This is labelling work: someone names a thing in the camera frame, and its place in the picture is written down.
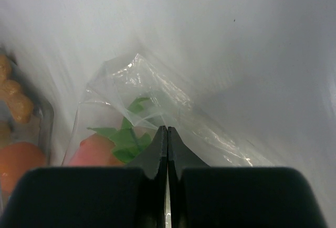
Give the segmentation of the yellow-orange fake pretzel cluster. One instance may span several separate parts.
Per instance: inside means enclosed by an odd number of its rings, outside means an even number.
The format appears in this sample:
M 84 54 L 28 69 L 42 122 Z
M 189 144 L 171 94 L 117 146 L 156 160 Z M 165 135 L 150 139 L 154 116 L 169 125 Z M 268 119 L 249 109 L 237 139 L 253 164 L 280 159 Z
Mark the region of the yellow-orange fake pretzel cluster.
M 20 83 L 10 79 L 11 74 L 11 64 L 8 58 L 1 54 L 1 100 L 5 101 L 17 123 L 26 124 L 33 114 L 34 104 L 24 94 Z

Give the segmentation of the pink fake peach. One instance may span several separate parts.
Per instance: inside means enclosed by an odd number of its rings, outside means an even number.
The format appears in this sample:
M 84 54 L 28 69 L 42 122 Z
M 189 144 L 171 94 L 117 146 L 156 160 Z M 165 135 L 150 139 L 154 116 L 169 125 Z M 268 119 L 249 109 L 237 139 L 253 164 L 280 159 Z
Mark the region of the pink fake peach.
M 124 163 L 112 153 L 113 141 L 98 134 L 93 134 L 81 141 L 79 148 L 66 163 L 75 167 L 120 167 Z

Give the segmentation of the clear grey plastic container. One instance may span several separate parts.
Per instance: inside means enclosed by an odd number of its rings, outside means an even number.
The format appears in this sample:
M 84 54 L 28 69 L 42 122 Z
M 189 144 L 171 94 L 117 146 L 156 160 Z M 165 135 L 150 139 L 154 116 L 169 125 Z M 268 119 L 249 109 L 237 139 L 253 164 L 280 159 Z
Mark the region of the clear grey plastic container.
M 5 55 L 12 67 L 10 79 L 17 81 L 24 94 L 33 102 L 34 109 L 29 123 L 17 123 L 6 105 L 1 100 L 1 148 L 17 142 L 29 142 L 36 145 L 46 156 L 47 164 L 50 157 L 50 137 L 53 129 L 54 110 L 50 102 L 40 95 L 31 82 L 25 77 L 16 63 Z M 1 188 L 1 209 L 3 210 L 11 194 Z

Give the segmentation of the orange fake orange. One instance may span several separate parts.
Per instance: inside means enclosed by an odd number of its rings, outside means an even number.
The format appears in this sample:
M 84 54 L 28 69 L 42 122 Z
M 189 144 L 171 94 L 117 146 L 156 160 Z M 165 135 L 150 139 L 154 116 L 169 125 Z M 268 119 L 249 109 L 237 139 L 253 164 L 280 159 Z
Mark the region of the orange fake orange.
M 11 194 L 24 173 L 46 164 L 46 156 L 32 143 L 17 142 L 1 148 L 2 190 Z

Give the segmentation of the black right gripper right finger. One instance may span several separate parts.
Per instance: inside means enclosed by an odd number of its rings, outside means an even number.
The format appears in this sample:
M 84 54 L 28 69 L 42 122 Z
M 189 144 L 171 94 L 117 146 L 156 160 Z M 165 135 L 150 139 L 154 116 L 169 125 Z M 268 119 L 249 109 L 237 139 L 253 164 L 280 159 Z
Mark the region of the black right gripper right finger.
M 286 167 L 211 167 L 167 134 L 173 227 L 326 227 L 304 176 Z

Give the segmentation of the clear zip top bag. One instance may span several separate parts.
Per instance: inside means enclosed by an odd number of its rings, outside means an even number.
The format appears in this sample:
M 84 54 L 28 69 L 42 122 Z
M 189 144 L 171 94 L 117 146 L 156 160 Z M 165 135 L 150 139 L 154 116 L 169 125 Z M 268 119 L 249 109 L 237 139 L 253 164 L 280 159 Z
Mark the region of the clear zip top bag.
M 141 55 L 105 61 L 88 81 L 78 104 L 72 136 L 63 159 L 70 161 L 82 140 L 95 132 L 88 127 L 119 129 L 126 117 L 136 134 L 152 140 L 159 127 L 173 127 L 184 144 L 206 164 L 216 167 L 271 166 L 250 142 L 236 144 L 203 113 L 178 85 Z

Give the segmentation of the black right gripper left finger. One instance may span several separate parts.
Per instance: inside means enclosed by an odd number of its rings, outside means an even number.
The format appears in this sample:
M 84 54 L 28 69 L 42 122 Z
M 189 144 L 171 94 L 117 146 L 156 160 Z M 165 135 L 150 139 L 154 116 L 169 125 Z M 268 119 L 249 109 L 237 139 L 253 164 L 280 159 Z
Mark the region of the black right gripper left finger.
M 167 129 L 124 167 L 53 167 L 27 172 L 1 227 L 165 227 Z

